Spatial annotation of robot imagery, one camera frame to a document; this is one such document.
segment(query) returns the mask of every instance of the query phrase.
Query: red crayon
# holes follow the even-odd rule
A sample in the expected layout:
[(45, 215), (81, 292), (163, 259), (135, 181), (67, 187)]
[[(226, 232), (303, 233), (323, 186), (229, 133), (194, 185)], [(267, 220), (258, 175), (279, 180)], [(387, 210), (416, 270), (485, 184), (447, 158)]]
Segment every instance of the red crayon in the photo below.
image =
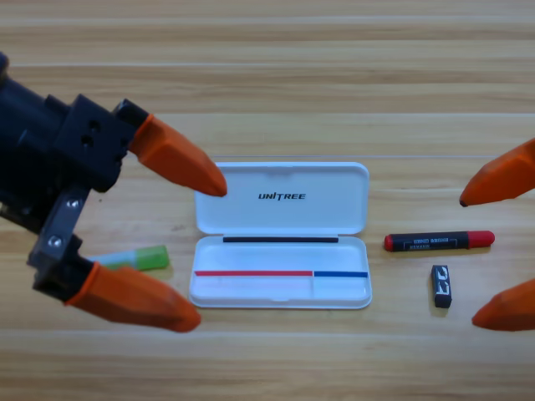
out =
[(491, 231), (390, 234), (385, 237), (385, 249), (390, 252), (470, 249), (490, 246), (493, 242), (494, 234)]

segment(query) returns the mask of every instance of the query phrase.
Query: black metal bracket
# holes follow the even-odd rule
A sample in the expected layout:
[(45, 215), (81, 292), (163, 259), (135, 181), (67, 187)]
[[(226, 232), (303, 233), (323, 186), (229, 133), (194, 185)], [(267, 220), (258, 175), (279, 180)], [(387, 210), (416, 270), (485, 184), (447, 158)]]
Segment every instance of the black metal bracket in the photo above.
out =
[(82, 241), (73, 234), (89, 191), (72, 185), (60, 193), (28, 258), (37, 269), (33, 288), (63, 301), (78, 293), (93, 266), (78, 255)]

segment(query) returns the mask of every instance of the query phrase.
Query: green cap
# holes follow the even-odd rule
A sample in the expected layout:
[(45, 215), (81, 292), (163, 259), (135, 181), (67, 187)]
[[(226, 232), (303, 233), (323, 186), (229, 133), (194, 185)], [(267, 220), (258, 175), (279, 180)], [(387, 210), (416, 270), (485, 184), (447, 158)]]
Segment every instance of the green cap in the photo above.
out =
[(165, 269), (169, 266), (169, 255), (165, 245), (150, 246), (135, 250), (135, 264), (139, 271)]

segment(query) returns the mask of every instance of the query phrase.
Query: screw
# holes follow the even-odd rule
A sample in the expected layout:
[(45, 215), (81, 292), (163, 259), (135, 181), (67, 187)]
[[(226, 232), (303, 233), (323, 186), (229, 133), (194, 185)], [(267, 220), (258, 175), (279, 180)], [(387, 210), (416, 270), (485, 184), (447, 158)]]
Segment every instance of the screw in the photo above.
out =
[(71, 209), (78, 209), (80, 206), (80, 201), (78, 199), (69, 199), (67, 200), (67, 207)]
[(48, 246), (51, 246), (52, 248), (59, 248), (63, 245), (63, 243), (64, 241), (58, 236), (51, 236), (48, 239)]

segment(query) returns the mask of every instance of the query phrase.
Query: red stripe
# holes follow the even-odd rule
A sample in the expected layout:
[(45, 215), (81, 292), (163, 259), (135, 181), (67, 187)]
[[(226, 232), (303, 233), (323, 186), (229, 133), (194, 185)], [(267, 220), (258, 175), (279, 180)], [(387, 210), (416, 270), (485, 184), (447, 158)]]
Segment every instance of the red stripe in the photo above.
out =
[(271, 276), (271, 277), (280, 277), (280, 276), (312, 276), (312, 272), (306, 270), (295, 270), (295, 271), (267, 271), (267, 270), (256, 270), (256, 271), (240, 271), (240, 270), (200, 270), (196, 271), (196, 276), (250, 276), (250, 277), (259, 277), (259, 276)]

